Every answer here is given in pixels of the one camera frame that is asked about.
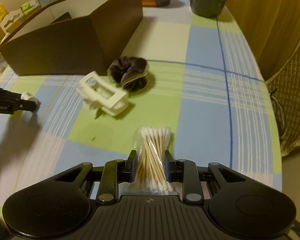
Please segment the green ointment tube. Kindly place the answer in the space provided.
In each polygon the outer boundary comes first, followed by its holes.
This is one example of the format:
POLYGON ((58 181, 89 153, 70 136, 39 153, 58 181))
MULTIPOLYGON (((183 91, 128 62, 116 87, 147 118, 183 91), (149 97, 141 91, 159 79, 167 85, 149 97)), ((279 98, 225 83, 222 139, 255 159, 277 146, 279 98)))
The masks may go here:
POLYGON ((22 100, 32 101, 32 102, 34 102, 36 105, 38 105, 38 103, 39 103, 38 99, 37 99, 34 95, 32 95, 32 94, 30 94, 30 93, 28 93, 28 92, 22 93, 21 96, 20 96, 20 98, 21 98, 22 100))

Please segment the green tissue packs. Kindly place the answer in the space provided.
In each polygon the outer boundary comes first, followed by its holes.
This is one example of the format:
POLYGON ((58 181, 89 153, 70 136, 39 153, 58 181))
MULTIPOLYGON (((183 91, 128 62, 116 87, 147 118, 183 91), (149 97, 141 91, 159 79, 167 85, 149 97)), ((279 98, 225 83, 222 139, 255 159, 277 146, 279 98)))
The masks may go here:
POLYGON ((31 12, 33 12, 37 9, 40 9, 40 8, 41 8, 41 6, 36 0, 27 1, 21 6, 21 10, 24 15, 28 15, 31 12))

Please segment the quilted olive chair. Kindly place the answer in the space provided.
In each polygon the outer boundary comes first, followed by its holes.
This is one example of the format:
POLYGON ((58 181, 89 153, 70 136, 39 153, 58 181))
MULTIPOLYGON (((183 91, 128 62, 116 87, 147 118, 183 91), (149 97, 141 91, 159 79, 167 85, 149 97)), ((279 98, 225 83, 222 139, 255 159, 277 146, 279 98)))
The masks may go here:
POLYGON ((300 45, 269 80, 283 157, 300 147, 300 45))

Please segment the brown cardboard carton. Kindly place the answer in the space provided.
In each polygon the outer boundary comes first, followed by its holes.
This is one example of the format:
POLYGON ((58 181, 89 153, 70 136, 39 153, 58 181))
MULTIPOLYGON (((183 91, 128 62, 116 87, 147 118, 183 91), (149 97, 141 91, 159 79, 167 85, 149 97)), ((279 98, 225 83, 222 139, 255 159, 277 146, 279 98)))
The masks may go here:
POLYGON ((24 13, 19 8, 17 10, 11 11, 8 15, 4 17, 0 23, 0 27, 4 34, 13 32, 19 25, 22 24, 24 13))

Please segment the checkered tablecloth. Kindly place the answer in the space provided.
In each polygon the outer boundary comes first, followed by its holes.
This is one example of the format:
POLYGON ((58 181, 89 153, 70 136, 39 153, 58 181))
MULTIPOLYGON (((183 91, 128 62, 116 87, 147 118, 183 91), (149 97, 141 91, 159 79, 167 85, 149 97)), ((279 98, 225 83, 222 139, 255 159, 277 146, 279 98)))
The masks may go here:
POLYGON ((199 166, 215 184, 233 189, 281 186, 280 146, 268 90, 230 11, 213 20, 194 15, 186 0, 146 8, 125 55, 149 63, 147 87, 112 118, 83 106, 80 75, 21 76, 7 68, 0 87, 33 93, 36 115, 0 114, 0 222, 21 233, 36 221, 65 228, 65 239, 266 239, 262 222, 279 206, 223 193, 190 204, 179 196, 98 200, 100 166, 108 182, 121 178, 141 126, 172 131, 173 174, 199 166))

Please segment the brown cardboard sorting box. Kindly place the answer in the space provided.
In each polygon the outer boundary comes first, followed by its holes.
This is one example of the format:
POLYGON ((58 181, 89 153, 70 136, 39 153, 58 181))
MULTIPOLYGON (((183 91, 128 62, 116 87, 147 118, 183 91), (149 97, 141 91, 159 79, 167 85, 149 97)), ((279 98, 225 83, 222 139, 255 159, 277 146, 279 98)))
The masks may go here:
POLYGON ((106 75, 143 18, 141 0, 59 0, 0 45, 18 75, 106 75))

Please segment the dark brown scrunchie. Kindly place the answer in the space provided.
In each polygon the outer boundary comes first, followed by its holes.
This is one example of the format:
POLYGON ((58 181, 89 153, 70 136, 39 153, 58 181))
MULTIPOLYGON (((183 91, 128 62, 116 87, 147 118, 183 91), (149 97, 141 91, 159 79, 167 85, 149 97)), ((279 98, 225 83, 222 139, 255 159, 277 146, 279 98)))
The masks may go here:
POLYGON ((123 56, 115 59, 107 70, 111 82, 129 92, 138 92, 147 86, 148 62, 140 57, 123 56))

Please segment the brown side curtain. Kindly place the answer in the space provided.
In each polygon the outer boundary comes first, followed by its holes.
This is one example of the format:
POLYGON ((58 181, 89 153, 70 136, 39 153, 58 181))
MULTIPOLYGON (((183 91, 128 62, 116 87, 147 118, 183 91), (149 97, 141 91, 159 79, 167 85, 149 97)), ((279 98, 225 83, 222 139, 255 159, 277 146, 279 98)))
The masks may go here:
POLYGON ((265 80, 288 61, 300 40, 300 0, 228 0, 265 80))

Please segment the white hair claw clip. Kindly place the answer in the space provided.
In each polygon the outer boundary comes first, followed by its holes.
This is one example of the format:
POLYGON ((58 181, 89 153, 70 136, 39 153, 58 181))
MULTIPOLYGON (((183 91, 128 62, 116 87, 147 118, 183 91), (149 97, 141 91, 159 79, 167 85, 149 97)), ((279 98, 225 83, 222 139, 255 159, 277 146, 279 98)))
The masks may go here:
POLYGON ((117 116, 129 105, 128 93, 105 81, 96 72, 90 72, 79 80, 77 92, 83 98, 83 105, 95 118, 102 111, 117 116))

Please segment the cotton swab bag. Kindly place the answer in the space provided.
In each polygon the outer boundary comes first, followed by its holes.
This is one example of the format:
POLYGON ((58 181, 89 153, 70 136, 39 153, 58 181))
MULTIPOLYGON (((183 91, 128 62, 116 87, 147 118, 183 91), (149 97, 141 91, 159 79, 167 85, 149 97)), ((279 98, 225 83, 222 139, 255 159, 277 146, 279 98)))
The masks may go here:
POLYGON ((171 137, 169 127, 140 126, 135 133, 135 178, 125 183, 122 193, 132 195, 172 195, 174 186, 166 179, 165 151, 171 137))

